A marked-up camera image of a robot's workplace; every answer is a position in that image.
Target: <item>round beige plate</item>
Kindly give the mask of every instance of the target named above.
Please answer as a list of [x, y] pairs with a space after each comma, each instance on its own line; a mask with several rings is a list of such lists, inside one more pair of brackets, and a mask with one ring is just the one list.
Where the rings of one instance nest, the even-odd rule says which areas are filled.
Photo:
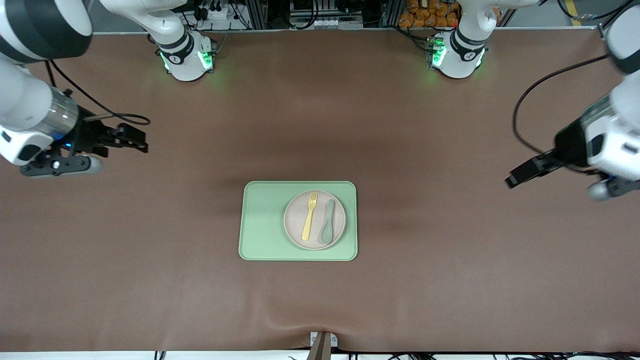
[[[302, 240], [302, 230], [307, 220], [308, 202], [312, 192], [318, 194], [316, 208], [311, 218], [311, 234], [309, 240]], [[323, 243], [321, 239], [324, 221], [326, 220], [327, 203], [333, 199], [335, 205], [333, 207], [333, 238], [329, 243]], [[328, 192], [321, 190], [313, 190], [303, 192], [293, 198], [284, 211], [284, 229], [291, 241], [297, 246], [307, 250], [322, 250], [333, 245], [340, 239], [344, 226], [346, 225], [346, 214], [340, 201]]]

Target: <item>tabletop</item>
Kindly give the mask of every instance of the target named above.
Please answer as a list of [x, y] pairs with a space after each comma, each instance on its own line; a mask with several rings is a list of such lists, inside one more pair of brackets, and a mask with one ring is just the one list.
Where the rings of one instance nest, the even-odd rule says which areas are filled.
[[[520, 94], [604, 43], [504, 30], [489, 46], [453, 80], [393, 31], [231, 34], [214, 74], [180, 83], [143, 35], [95, 37], [58, 65], [151, 118], [150, 152], [47, 180], [0, 161], [0, 350], [298, 348], [322, 330], [354, 351], [640, 350], [639, 194], [596, 203], [596, 179], [564, 170], [503, 182], [532, 156], [511, 135]], [[551, 147], [620, 79], [601, 61], [548, 81], [522, 133]], [[242, 260], [254, 180], [351, 181], [357, 257]]]

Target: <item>yellow fork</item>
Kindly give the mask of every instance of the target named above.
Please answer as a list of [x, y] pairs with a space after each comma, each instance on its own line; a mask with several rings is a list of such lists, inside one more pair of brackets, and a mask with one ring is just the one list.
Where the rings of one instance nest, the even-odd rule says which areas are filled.
[[305, 221], [305, 228], [302, 229], [302, 240], [308, 241], [309, 235], [311, 234], [311, 217], [314, 214], [314, 209], [316, 208], [316, 204], [318, 202], [318, 193], [311, 193], [309, 197], [309, 202], [307, 206], [309, 207], [309, 211], [307, 213], [307, 221]]

